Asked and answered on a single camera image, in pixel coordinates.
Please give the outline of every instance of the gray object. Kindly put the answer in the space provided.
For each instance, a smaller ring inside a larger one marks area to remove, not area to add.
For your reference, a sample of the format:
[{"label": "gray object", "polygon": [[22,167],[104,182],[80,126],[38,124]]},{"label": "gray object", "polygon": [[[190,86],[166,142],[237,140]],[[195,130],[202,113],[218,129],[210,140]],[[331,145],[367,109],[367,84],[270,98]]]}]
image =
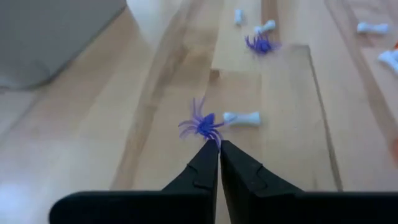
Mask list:
[{"label": "gray object", "polygon": [[1,0],[0,86],[46,82],[125,7],[125,0]]}]

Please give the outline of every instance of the wooden floor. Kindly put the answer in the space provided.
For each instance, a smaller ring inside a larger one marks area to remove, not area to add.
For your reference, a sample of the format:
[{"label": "wooden floor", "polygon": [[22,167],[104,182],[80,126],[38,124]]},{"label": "wooden floor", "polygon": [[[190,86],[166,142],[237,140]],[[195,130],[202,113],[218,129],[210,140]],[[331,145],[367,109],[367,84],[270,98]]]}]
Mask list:
[{"label": "wooden floor", "polygon": [[[46,223],[79,190],[166,186],[203,145],[177,128],[203,96],[217,120],[260,111],[261,127],[221,131],[304,190],[398,190],[398,79],[376,61],[398,41],[397,1],[128,4],[52,83],[0,93],[0,223]],[[243,38],[268,19],[282,48],[259,57]],[[357,35],[358,21],[392,32]],[[229,223],[221,184],[216,222]]]}]

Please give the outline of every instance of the white plastic bone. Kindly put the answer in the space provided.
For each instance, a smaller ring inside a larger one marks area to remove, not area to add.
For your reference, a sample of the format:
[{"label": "white plastic bone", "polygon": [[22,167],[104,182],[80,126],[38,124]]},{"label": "white plastic bone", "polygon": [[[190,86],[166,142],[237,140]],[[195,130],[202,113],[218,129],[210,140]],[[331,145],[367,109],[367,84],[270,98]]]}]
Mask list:
[{"label": "white plastic bone", "polygon": [[276,28],[275,20],[269,20],[267,23],[262,27],[263,32],[267,32],[269,30],[273,30]]},{"label": "white plastic bone", "polygon": [[391,51],[388,50],[380,54],[378,60],[390,66],[398,75],[398,61],[394,58]]},{"label": "white plastic bone", "polygon": [[242,9],[236,9],[235,10],[235,24],[236,25],[241,25],[243,22],[243,10]]},{"label": "white plastic bone", "polygon": [[254,33],[255,34],[261,34],[263,31],[262,31],[262,27],[255,27],[254,28]]},{"label": "white plastic bone", "polygon": [[245,125],[245,126],[259,126],[261,124],[260,113],[254,112],[250,114],[237,114],[232,112],[225,112],[223,115],[224,122],[228,125]]},{"label": "white plastic bone", "polygon": [[358,33],[386,34],[389,31],[388,24],[369,24],[360,22],[356,28]]},{"label": "white plastic bone", "polygon": [[274,20],[267,21],[263,26],[257,26],[254,28],[254,33],[262,34],[263,32],[267,32],[276,28],[276,24]]}]

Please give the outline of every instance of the wooden board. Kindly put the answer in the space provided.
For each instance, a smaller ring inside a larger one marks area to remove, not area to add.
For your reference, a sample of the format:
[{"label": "wooden board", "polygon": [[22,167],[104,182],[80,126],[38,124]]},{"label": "wooden board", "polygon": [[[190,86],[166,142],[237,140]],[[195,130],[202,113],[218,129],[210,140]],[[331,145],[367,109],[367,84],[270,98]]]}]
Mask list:
[{"label": "wooden board", "polygon": [[221,72],[205,110],[260,111],[258,128],[224,128],[225,138],[304,190],[336,190],[322,110],[306,46],[270,55],[261,73]]},{"label": "wooden board", "polygon": [[[387,152],[398,135],[396,121],[361,54],[362,37],[355,34],[339,4],[329,0],[300,1],[296,30],[305,35],[284,38],[307,41],[310,46],[340,173],[339,188],[394,190],[398,181],[391,172],[393,164]],[[309,16],[305,13],[308,7],[317,10]],[[289,15],[281,20],[289,23],[289,19],[296,18]]]}]

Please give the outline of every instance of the purple plastic spider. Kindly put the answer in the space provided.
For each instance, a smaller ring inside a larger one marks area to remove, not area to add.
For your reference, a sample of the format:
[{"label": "purple plastic spider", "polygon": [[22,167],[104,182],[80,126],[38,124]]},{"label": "purple plastic spider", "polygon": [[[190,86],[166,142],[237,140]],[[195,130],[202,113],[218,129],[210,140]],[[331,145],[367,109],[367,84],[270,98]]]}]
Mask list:
[{"label": "purple plastic spider", "polygon": [[266,54],[269,51],[274,50],[278,46],[278,44],[269,42],[268,35],[266,35],[266,38],[264,39],[262,37],[262,34],[258,34],[257,38],[253,37],[253,44],[250,43],[249,36],[246,36],[245,40],[246,45],[258,54]]},{"label": "purple plastic spider", "polygon": [[216,140],[218,148],[221,147],[221,141],[223,136],[216,128],[221,127],[225,122],[220,124],[214,124],[215,114],[210,113],[206,116],[202,116],[201,109],[203,108],[203,103],[205,98],[199,103],[199,107],[196,107],[195,99],[192,100],[192,117],[190,120],[182,121],[178,126],[184,127],[185,129],[180,133],[180,138],[186,137],[188,134],[201,134],[204,140],[214,139]]}]

